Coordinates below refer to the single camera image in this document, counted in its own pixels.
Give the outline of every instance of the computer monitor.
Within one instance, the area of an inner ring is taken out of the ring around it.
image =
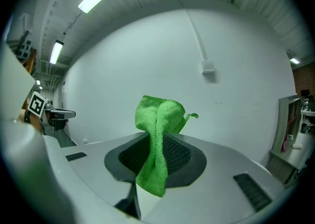
[[[309,89],[305,89],[305,90],[301,90],[301,96],[309,96],[310,95],[310,90]]]

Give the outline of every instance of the corrugated metal ceiling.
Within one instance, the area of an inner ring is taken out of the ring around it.
[[[54,0],[44,22],[41,58],[49,60],[56,39],[63,38],[64,47],[58,63],[69,65],[78,50],[91,37],[114,19],[147,4],[166,0],[103,0],[88,14],[78,4],[81,0]],[[311,62],[314,48],[303,19],[291,0],[221,0],[244,11],[264,16],[283,42],[289,57]]]

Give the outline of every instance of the brown wall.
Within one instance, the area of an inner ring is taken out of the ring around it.
[[[301,96],[301,90],[309,89],[315,96],[315,62],[293,70],[295,90]]]

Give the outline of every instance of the black mesh pad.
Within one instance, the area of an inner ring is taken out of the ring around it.
[[[134,182],[149,151],[150,135],[144,133],[108,152],[105,166],[117,180]],[[207,164],[206,156],[200,149],[168,133],[163,135],[163,155],[168,170],[167,188],[190,185],[202,174]]]
[[[173,172],[184,167],[191,158],[189,148],[174,141],[167,135],[163,136],[163,156],[166,160],[167,173],[171,175]]]

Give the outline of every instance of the green cloth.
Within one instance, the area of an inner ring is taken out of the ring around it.
[[[167,166],[163,156],[163,133],[179,133],[190,116],[184,118],[184,107],[174,100],[143,96],[135,113],[138,129],[150,133],[150,153],[136,183],[147,192],[162,197],[165,193]]]

